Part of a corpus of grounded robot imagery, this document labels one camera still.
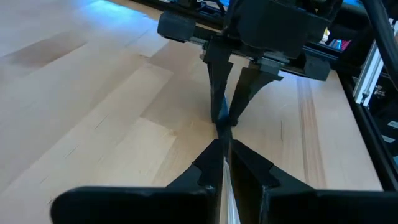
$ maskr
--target black plastic part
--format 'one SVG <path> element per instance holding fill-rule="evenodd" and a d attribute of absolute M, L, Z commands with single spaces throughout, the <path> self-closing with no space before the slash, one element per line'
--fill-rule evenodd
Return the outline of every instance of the black plastic part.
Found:
<path fill-rule="evenodd" d="M 270 192 L 268 223 L 397 223 L 397 193 L 313 190 Z"/>
<path fill-rule="evenodd" d="M 198 3 L 197 0 L 175 0 L 175 2 L 182 7 L 186 7 L 189 9 L 196 9 L 200 7 L 200 3 Z"/>
<path fill-rule="evenodd" d="M 267 206 L 265 190 L 280 182 L 269 171 L 273 163 L 243 143 L 233 140 L 231 147 L 231 178 L 241 223 L 263 223 Z"/>
<path fill-rule="evenodd" d="M 164 12 L 160 15 L 157 33 L 162 37 L 185 43 L 193 36 L 195 26 L 196 22 L 193 19 Z"/>
<path fill-rule="evenodd" d="M 214 201 L 214 193 L 203 188 L 80 187 L 55 199 L 51 219 L 54 224 L 217 223 Z"/>
<path fill-rule="evenodd" d="M 253 99 L 254 95 L 268 83 L 283 77 L 278 76 L 280 67 L 269 70 L 269 66 L 250 64 L 249 68 L 242 68 L 234 96 L 229 110 L 229 118 L 232 126 L 236 126 L 239 116 Z"/>
<path fill-rule="evenodd" d="M 311 53 L 304 53 L 284 65 L 282 70 L 288 70 L 288 72 L 295 75 L 325 81 L 329 76 L 330 68 L 330 62 L 327 59 L 320 58 L 319 55 L 313 56 Z"/>
<path fill-rule="evenodd" d="M 311 42 L 305 44 L 303 53 L 325 59 L 329 62 L 337 60 L 341 55 L 341 51 L 334 47 Z"/>
<path fill-rule="evenodd" d="M 224 97 L 221 111 L 218 116 L 218 121 L 216 123 L 216 130 L 217 130 L 218 139 L 220 140 L 221 142 L 220 144 L 223 148 L 224 158 L 228 160 L 229 149 L 232 140 L 232 130 L 231 130 L 231 125 L 229 123 L 229 111 L 228 111 L 226 97 Z"/>
<path fill-rule="evenodd" d="M 232 49 L 221 37 L 212 37 L 205 47 L 203 62 L 207 64 L 211 90 L 211 120 L 217 123 L 223 107 L 226 82 L 233 64 L 229 62 Z"/>
<path fill-rule="evenodd" d="M 289 58 L 298 57 L 306 42 L 319 42 L 330 23 L 280 1 L 235 1 L 228 8 L 224 32 L 253 49 L 283 52 Z"/>
<path fill-rule="evenodd" d="M 209 210 L 208 221 L 205 223 L 218 223 L 220 220 L 225 150 L 221 140 L 213 140 L 192 162 L 192 165 L 166 187 L 168 189 L 206 189 L 210 198 L 206 208 L 202 208 Z M 185 210 L 184 204 L 180 206 L 181 210 Z"/>
<path fill-rule="evenodd" d="M 172 11 L 183 17 L 189 17 L 194 19 L 200 24 L 206 25 L 208 27 L 221 30 L 223 26 L 222 12 L 214 7 L 202 7 L 199 11 L 193 10 L 187 7 L 182 7 L 176 2 L 162 2 L 160 0 L 132 0 L 140 4 L 153 7 L 161 11 Z"/>

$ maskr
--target wooden table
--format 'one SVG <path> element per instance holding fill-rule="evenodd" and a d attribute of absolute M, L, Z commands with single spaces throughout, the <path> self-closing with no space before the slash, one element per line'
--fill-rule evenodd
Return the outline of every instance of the wooden table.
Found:
<path fill-rule="evenodd" d="M 0 3 L 0 223 L 50 223 L 76 186 L 165 186 L 216 137 L 200 48 L 158 36 L 159 11 L 118 3 Z M 248 63 L 231 61 L 229 100 Z M 234 138 L 313 187 L 381 190 L 336 73 L 282 75 Z"/>

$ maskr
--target black cable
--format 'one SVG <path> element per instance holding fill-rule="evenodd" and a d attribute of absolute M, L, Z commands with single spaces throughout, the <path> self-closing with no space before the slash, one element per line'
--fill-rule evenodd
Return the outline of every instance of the black cable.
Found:
<path fill-rule="evenodd" d="M 398 44 L 381 0 L 362 0 L 368 13 L 381 58 L 395 86 L 398 86 Z"/>

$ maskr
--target wooden plank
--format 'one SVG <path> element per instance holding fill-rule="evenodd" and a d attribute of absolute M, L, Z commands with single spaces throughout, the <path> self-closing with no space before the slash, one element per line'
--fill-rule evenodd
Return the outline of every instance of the wooden plank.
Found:
<path fill-rule="evenodd" d="M 202 87 L 189 79 L 175 76 L 142 117 L 173 130 L 179 130 L 192 118 L 210 123 L 210 96 Z"/>
<path fill-rule="evenodd" d="M 134 42 L 131 42 L 127 48 L 146 57 L 154 56 L 161 48 L 168 44 L 169 40 L 157 34 L 157 26 L 153 26 L 145 34 L 140 36 Z"/>
<path fill-rule="evenodd" d="M 161 164 L 152 184 L 163 187 L 182 174 L 215 138 L 212 124 L 192 118 L 178 131 L 169 153 Z"/>
<path fill-rule="evenodd" d="M 29 79 L 0 90 L 0 163 L 3 165 L 0 189 L 28 168 L 145 61 L 127 51 L 78 62 L 79 58 L 94 52 L 83 48 L 64 57 L 58 65 L 53 63 Z"/>
<path fill-rule="evenodd" d="M 36 21 L 29 26 L 3 33 L 0 35 L 0 56 L 70 30 L 75 30 L 85 39 L 101 36 L 103 31 L 111 30 L 115 26 L 119 26 L 119 29 L 123 27 L 125 32 L 138 29 L 147 30 L 150 28 L 147 22 L 143 23 L 144 21 L 138 19 L 143 17 L 144 15 L 140 12 L 111 2 L 96 1 L 75 11 L 59 14 L 54 18 L 46 18 L 44 21 Z"/>
<path fill-rule="evenodd" d="M 381 190 L 337 74 L 310 83 L 327 188 Z"/>
<path fill-rule="evenodd" d="M 155 175 L 155 166 L 161 163 L 149 162 L 144 157 L 150 157 L 154 162 L 164 160 L 175 136 L 172 131 L 150 121 L 136 120 L 171 75 L 150 64 L 134 72 L 1 193 L 0 222 L 38 223 L 36 218 L 41 219 L 40 211 L 48 211 L 51 201 L 72 187 L 127 184 L 123 181 L 134 177 L 132 173 L 123 181 L 110 176 L 111 169 L 114 172 L 122 169 L 111 167 L 122 154 L 125 155 L 124 161 L 119 163 L 127 166 L 127 169 L 150 166 L 147 169 L 141 167 L 140 170 L 146 170 L 147 174 L 151 170 L 152 175 Z M 137 157 L 132 154 L 127 156 L 125 153 L 128 153 L 128 149 L 134 151 L 130 153 Z M 106 169 L 108 172 L 104 176 L 99 175 Z M 138 173 L 131 180 L 139 183 L 142 178 L 144 174 Z M 147 183 L 152 181 L 150 176 L 145 178 L 148 178 Z"/>
<path fill-rule="evenodd" d="M 297 77 L 296 80 L 300 104 L 305 181 L 312 187 L 324 189 L 326 187 L 325 171 L 310 80 L 302 77 Z"/>
<path fill-rule="evenodd" d="M 199 61 L 201 52 L 196 45 L 170 41 L 152 56 L 149 62 L 174 74 L 187 76 Z"/>
<path fill-rule="evenodd" d="M 75 32 L 62 32 L 0 57 L 1 85 L 23 78 L 85 43 L 86 40 Z"/>

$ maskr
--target wood grain surface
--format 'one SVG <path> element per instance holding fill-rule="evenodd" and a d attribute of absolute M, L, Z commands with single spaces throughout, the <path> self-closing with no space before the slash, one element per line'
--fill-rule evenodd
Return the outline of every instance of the wood grain surface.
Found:
<path fill-rule="evenodd" d="M 81 185 L 165 186 L 216 137 L 200 47 L 160 37 L 160 12 L 127 0 L 0 3 L 0 223 L 50 223 Z M 234 62 L 226 95 L 239 72 Z M 381 190 L 335 72 L 281 73 L 233 128 L 321 189 Z"/>

